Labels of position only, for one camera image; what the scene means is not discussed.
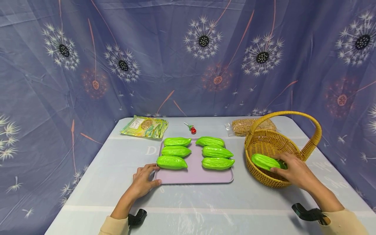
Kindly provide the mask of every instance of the blue curtain backdrop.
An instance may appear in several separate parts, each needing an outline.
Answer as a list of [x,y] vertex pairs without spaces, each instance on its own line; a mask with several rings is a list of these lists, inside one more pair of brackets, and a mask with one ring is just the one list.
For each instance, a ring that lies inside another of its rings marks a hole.
[[311,114],[320,150],[376,210],[375,1],[0,8],[1,232],[43,234],[117,120],[134,114]]

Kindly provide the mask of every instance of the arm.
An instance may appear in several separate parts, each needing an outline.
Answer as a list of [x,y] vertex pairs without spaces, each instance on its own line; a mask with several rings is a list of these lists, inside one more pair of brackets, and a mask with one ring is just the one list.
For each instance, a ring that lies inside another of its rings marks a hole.
[[323,234],[368,235],[367,230],[355,214],[344,208],[334,193],[316,178],[303,161],[289,153],[272,157],[284,161],[288,169],[272,168],[270,171],[281,175],[293,185],[307,191],[323,211],[323,214],[327,216],[325,221],[328,225],[320,224]]
[[111,216],[107,216],[99,235],[128,234],[128,214],[134,202],[162,183],[161,180],[149,181],[150,174],[155,170],[159,170],[156,164],[148,164],[137,169],[137,173],[133,175],[133,183],[120,198]]

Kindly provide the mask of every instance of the person's left hand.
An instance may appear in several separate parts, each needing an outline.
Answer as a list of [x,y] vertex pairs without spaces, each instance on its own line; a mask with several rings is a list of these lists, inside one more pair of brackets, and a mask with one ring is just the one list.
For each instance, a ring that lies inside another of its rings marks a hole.
[[137,173],[133,175],[133,183],[128,188],[126,194],[136,200],[145,196],[150,189],[161,185],[162,180],[160,179],[149,181],[150,174],[156,170],[159,170],[157,164],[147,164],[144,167],[139,167]]

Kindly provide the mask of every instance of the black clamp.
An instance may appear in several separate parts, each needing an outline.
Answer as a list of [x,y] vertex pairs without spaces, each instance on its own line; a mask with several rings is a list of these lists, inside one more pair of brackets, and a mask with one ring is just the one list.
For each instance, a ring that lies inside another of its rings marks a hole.
[[144,209],[139,209],[137,215],[128,214],[129,226],[140,226],[145,220],[147,213]]
[[323,212],[319,208],[314,208],[308,211],[300,203],[295,203],[291,208],[302,220],[319,221],[322,225],[327,225],[326,221],[324,220],[326,216],[323,215]]

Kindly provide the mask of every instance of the label on bag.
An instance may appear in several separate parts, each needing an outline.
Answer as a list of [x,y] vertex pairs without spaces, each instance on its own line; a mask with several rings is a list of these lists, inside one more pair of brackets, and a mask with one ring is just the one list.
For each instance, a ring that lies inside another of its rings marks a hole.
[[141,125],[141,123],[143,123],[144,121],[145,119],[137,118],[134,122],[132,122],[132,124],[129,127],[133,129],[137,129]]

